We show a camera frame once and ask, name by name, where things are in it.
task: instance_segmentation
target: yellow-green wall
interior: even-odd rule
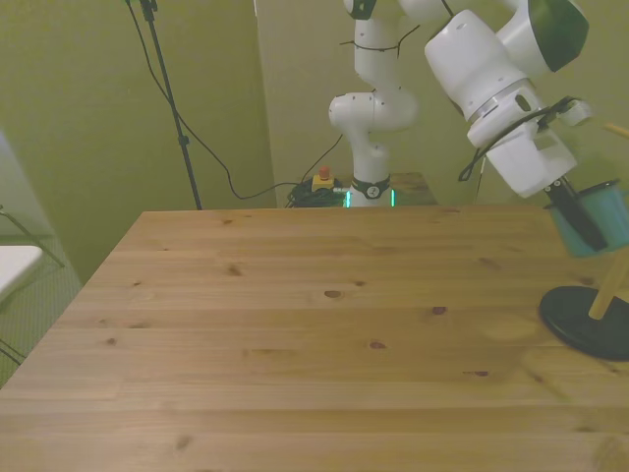
[[[158,4],[181,114],[241,193],[272,185],[253,0]],[[194,207],[122,0],[0,2],[0,58],[0,127],[83,280],[142,211]],[[211,157],[196,143],[191,154],[207,208],[275,205],[272,193],[237,201]]]

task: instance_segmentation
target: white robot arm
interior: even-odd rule
[[[587,20],[572,0],[492,0],[514,11],[512,20],[495,33],[473,12],[460,12],[472,1],[345,0],[357,21],[356,70],[375,87],[373,93],[336,97],[330,107],[332,124],[348,137],[354,154],[354,206],[388,202],[383,198],[388,192],[388,152],[370,143],[369,132],[408,127],[418,110],[397,72],[399,19],[406,15],[426,24],[449,17],[429,41],[426,55],[443,89],[471,124],[468,138],[479,149],[477,158],[486,154],[524,198],[546,190],[584,240],[602,249],[606,243],[600,231],[564,178],[576,160],[547,125],[557,113],[570,125],[580,124],[590,116],[589,109],[574,99],[546,107],[531,83],[579,56]]]

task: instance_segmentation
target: black stand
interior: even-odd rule
[[[608,361],[629,361],[629,303],[614,298],[602,320],[590,318],[599,291],[560,287],[542,299],[543,322],[563,342]]]
[[[168,98],[168,102],[170,103],[170,108],[173,112],[173,118],[175,119],[175,127],[177,128],[177,137],[179,140],[179,146],[181,147],[181,152],[184,155],[184,161],[186,162],[186,169],[188,170],[188,178],[190,179],[190,185],[193,189],[193,195],[195,196],[195,204],[197,205],[197,209],[203,209],[203,206],[200,201],[199,189],[197,188],[197,181],[195,179],[195,172],[193,170],[193,165],[190,161],[190,154],[188,153],[188,144],[190,140],[187,136],[184,135],[184,132],[181,128],[181,119],[179,117],[179,112],[177,111],[177,105],[175,104],[175,97],[173,96],[173,90],[170,87],[170,80],[168,79],[168,71],[166,70],[166,63],[164,62],[164,56],[161,52],[161,47],[159,46],[159,39],[157,38],[157,31],[155,30],[155,16],[153,12],[157,11],[157,1],[156,0],[140,0],[142,4],[142,11],[144,14],[144,19],[148,23],[148,27],[150,28],[150,35],[153,38],[153,44],[155,45],[155,52],[157,53],[157,59],[159,60],[159,67],[161,69],[161,74],[164,78],[164,85],[166,88],[166,94]]]

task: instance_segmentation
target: wooden tabletop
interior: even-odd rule
[[[146,213],[0,390],[0,470],[626,471],[629,367],[537,315],[608,263],[534,207]]]

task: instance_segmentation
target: teal cup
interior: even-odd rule
[[[608,247],[603,251],[597,252],[588,246],[556,207],[546,207],[573,256],[588,258],[629,246],[629,209],[624,201],[627,193],[618,188],[618,182],[604,182],[579,193],[579,200],[607,241]]]

